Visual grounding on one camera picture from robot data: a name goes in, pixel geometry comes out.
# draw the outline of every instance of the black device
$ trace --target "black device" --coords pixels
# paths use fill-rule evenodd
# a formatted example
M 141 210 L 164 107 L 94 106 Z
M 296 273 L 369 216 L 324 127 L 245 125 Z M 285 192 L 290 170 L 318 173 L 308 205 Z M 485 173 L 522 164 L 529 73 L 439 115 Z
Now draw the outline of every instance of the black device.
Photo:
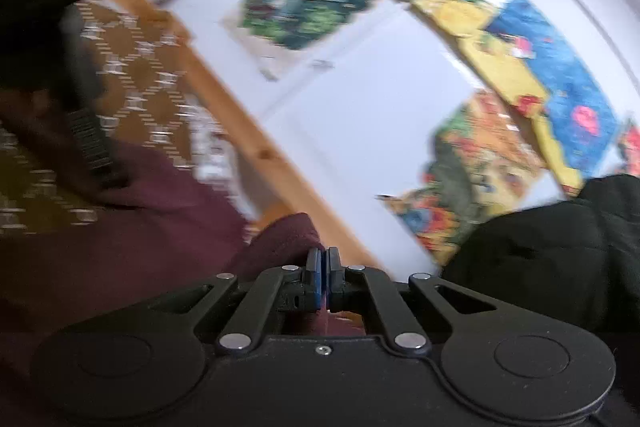
M 366 334 L 286 334 L 322 296 Z M 427 274 L 343 267 L 335 248 L 65 328 L 31 366 L 81 425 L 158 427 L 599 425 L 614 375 L 587 331 Z
M 111 187 L 126 176 L 92 109 L 100 83 L 81 39 L 76 1 L 0 0 L 0 89 L 49 89 L 91 172 L 103 187 Z

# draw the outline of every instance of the screw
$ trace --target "screw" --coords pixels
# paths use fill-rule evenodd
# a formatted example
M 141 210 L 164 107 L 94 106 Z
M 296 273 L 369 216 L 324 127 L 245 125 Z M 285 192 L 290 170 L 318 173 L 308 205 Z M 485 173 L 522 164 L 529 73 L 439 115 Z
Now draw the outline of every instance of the screw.
M 220 346 L 226 349 L 244 349 L 251 344 L 251 337 L 243 333 L 227 333 L 220 337 Z
M 332 351 L 333 349 L 331 349 L 331 347 L 329 346 L 316 346 L 316 353 L 324 357 L 330 355 Z
M 394 342 L 404 349 L 420 349 L 427 343 L 427 339 L 420 333 L 400 333 L 394 338 Z

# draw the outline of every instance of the white tabletop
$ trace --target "white tabletop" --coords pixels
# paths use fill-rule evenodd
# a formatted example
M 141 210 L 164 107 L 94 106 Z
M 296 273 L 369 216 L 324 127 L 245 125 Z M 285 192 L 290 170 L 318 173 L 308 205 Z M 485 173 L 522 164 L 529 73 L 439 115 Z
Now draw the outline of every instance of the white tabletop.
M 479 81 L 456 63 L 428 27 L 395 0 L 376 7 L 327 39 L 307 62 L 268 82 L 252 56 L 220 25 L 240 0 L 172 0 L 193 47 L 258 121 L 338 217 L 398 280 L 436 267 L 413 236 L 374 199 L 418 187 L 433 159 L 431 134 Z M 594 25 L 572 0 L 531 0 L 566 36 L 622 121 L 640 112 L 640 97 Z M 583 0 L 640 74 L 640 22 L 624 0 Z M 620 159 L 612 146 L 601 167 Z M 547 172 L 523 206 L 559 198 Z

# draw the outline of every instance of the maroon clothing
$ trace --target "maroon clothing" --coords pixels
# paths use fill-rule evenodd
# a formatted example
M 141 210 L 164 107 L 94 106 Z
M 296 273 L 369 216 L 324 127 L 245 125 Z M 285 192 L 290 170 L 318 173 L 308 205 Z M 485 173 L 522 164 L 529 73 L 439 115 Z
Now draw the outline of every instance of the maroon clothing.
M 106 208 L 96 223 L 0 239 L 6 425 L 58 425 L 38 415 L 28 384 L 31 353 L 48 332 L 218 272 L 251 280 L 273 266 L 303 264 L 309 248 L 321 248 L 306 214 L 280 219 L 246 246 L 246 222 L 224 194 L 155 150 L 120 143 L 118 155 L 131 181 L 100 194 Z

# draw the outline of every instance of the collage piece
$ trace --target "collage piece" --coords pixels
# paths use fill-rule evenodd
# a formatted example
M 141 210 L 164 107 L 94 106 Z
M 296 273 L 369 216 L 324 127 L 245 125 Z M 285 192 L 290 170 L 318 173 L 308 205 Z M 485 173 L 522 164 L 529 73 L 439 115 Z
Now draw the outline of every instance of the collage piece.
M 518 207 L 542 162 L 487 90 L 438 129 L 434 148 L 424 187 L 400 198 L 379 198 L 444 265 L 479 223 Z
M 528 0 L 410 0 L 476 71 L 530 118 L 568 195 L 593 176 L 616 132 L 606 97 L 564 37 Z
M 620 172 L 640 177 L 640 131 L 636 122 L 629 119 L 618 138 L 618 147 L 624 160 Z
M 351 24 L 376 0 L 243 0 L 222 23 L 260 63 L 279 78 L 313 45 Z

